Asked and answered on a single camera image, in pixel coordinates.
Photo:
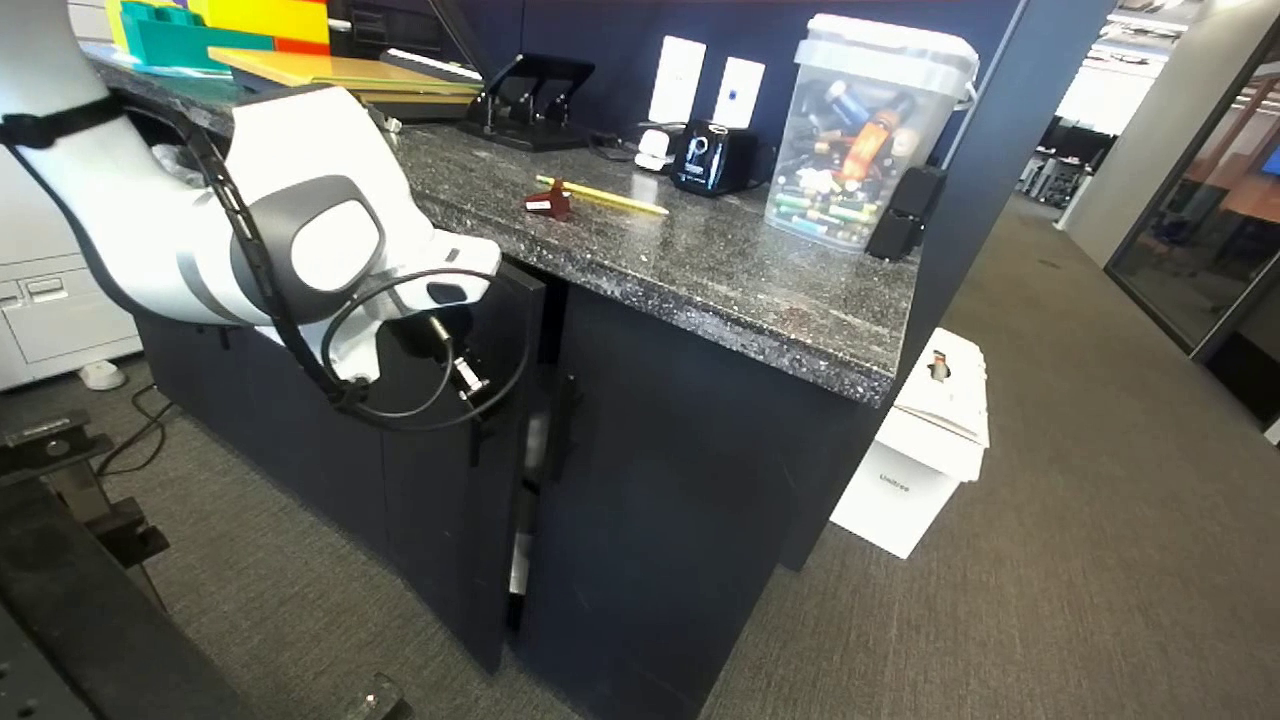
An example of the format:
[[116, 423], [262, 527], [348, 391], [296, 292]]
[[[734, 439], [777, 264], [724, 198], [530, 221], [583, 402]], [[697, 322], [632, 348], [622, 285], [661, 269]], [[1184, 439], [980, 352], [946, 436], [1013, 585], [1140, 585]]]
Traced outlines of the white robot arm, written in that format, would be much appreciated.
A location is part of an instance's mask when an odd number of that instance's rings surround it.
[[428, 221], [343, 87], [250, 99], [229, 142], [184, 136], [197, 180], [165, 174], [59, 0], [0, 0], [0, 117], [121, 308], [253, 329], [327, 391], [381, 378], [385, 325], [470, 308], [500, 269], [491, 240]]

